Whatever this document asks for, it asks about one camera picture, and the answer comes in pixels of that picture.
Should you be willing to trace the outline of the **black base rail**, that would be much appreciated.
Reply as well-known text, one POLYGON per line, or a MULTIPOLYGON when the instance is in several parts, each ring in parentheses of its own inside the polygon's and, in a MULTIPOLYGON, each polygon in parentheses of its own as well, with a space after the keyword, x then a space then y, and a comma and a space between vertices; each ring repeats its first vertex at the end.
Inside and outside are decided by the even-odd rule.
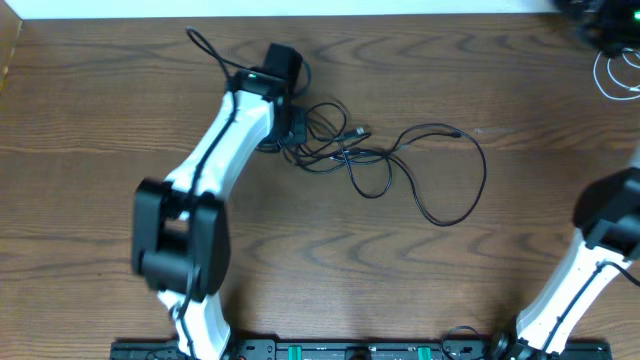
MULTIPOLYGON (((179 360, 175 341, 114 342, 110 360, 179 360)), ((478 340, 422 343, 282 342, 270 339, 240 340, 227 347, 223 360, 474 360, 488 359, 488 346, 478 340)))

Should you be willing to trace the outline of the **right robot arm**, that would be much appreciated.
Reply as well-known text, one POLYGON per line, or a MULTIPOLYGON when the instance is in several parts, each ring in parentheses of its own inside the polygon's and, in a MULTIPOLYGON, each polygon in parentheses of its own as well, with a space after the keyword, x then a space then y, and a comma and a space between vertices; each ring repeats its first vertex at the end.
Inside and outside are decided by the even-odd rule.
MULTIPOLYGON (((608 59, 639 47, 635 0, 553 0, 580 38, 608 59)), ((639 259, 639 158, 591 183, 574 208, 568 251, 535 300, 498 334, 489 359, 558 359, 599 294, 639 259)))

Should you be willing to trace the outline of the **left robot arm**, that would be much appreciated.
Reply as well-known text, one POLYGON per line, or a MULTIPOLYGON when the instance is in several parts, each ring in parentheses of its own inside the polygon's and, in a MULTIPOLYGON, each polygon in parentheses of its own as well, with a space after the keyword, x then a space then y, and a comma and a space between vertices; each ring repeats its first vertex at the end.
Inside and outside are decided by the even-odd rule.
POLYGON ((190 155, 135 191, 132 270, 167 307, 190 359, 222 358, 231 338, 219 296, 231 260, 225 203, 261 143, 295 137, 303 112, 291 100, 302 66, 295 49, 271 44, 260 66, 227 78, 220 109, 190 155))

